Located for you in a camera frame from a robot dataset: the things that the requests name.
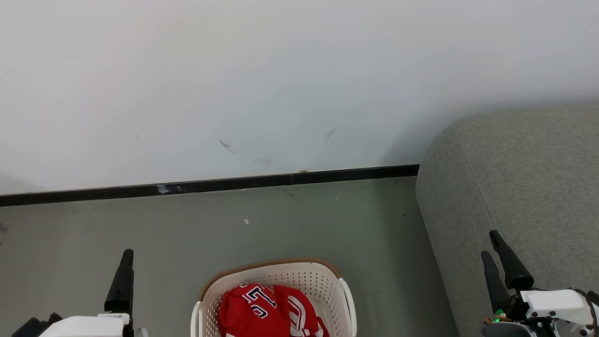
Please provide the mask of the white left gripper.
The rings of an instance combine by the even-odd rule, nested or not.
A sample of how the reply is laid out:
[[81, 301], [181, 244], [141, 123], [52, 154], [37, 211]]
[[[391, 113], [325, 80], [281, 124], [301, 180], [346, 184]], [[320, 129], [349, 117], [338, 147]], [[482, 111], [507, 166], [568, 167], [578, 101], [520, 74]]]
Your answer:
[[126, 249], [103, 305], [108, 314], [70, 316], [54, 322], [41, 337], [147, 337], [144, 328], [133, 328], [133, 250]]

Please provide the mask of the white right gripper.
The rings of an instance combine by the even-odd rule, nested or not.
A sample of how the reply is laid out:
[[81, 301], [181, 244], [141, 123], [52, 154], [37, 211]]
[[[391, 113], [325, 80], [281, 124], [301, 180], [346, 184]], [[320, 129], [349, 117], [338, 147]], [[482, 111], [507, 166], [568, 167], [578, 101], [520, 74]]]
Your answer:
[[493, 336], [558, 337], [558, 324], [561, 323], [581, 337], [598, 335], [596, 292], [583, 292], [579, 289], [531, 290], [533, 276], [516, 253], [497, 230], [490, 230], [489, 237], [501, 260], [505, 286], [518, 291], [512, 297], [509, 295], [491, 254], [482, 251], [486, 287], [495, 312]]

